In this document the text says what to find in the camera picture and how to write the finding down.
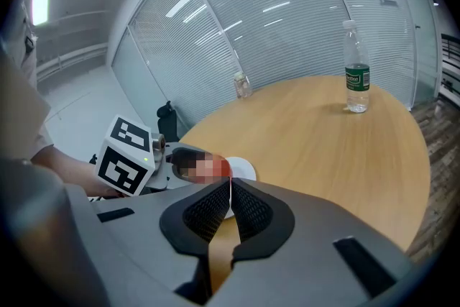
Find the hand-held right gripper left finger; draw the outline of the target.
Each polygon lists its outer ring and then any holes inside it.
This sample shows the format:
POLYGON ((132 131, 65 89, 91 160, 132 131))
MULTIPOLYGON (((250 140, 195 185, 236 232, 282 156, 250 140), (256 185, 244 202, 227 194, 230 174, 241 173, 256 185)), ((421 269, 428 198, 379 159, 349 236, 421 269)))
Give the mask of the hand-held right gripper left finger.
POLYGON ((209 244, 229 184, 91 203, 66 190, 71 269, 84 306, 216 306, 209 244))

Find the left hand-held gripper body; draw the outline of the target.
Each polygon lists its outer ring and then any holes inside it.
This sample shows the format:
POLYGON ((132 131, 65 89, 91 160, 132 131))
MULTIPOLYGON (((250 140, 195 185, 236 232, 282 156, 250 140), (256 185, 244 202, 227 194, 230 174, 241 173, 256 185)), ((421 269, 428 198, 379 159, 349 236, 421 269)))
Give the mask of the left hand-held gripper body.
POLYGON ((143 124, 117 114, 103 139, 95 174, 127 196, 138 196, 160 169, 166 141, 143 124))

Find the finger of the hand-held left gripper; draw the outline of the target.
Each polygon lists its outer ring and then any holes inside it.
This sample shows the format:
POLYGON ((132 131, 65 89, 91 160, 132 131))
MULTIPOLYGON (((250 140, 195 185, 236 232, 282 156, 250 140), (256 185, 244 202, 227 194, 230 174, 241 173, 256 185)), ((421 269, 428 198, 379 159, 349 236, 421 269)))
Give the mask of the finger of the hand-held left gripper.
POLYGON ((165 146, 166 162, 196 162, 210 159, 211 156, 210 152, 181 142, 167 142, 165 146))
POLYGON ((153 190, 165 191, 193 184, 189 180, 178 177, 173 169, 174 166, 171 164, 162 164, 158 170, 154 171, 146 186, 153 190))

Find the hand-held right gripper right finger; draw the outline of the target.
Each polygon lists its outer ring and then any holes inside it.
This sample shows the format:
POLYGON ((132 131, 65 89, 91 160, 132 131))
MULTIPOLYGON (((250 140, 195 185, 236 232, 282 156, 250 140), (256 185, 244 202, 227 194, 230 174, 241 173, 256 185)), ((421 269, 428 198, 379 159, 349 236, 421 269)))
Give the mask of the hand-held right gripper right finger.
POLYGON ((396 306, 414 264, 386 236, 325 199, 233 179, 240 243, 212 306, 396 306))

